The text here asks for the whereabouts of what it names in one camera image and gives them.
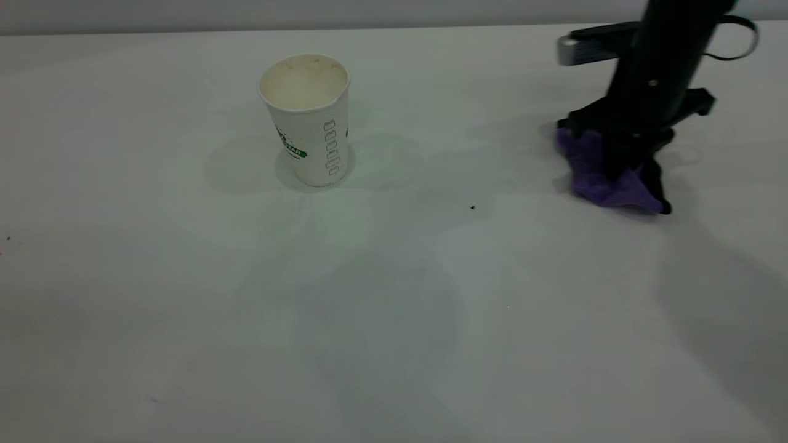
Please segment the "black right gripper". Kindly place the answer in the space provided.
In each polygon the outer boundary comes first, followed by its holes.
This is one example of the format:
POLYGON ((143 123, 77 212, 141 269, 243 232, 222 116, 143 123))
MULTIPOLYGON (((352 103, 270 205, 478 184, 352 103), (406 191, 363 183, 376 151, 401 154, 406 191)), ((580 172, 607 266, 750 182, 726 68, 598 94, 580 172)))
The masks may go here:
POLYGON ((625 92, 623 85, 557 123, 557 141, 565 155, 603 155, 603 174, 618 180, 626 171, 642 178, 648 155, 675 137, 675 126, 712 112, 717 98, 706 88, 646 85, 625 92))

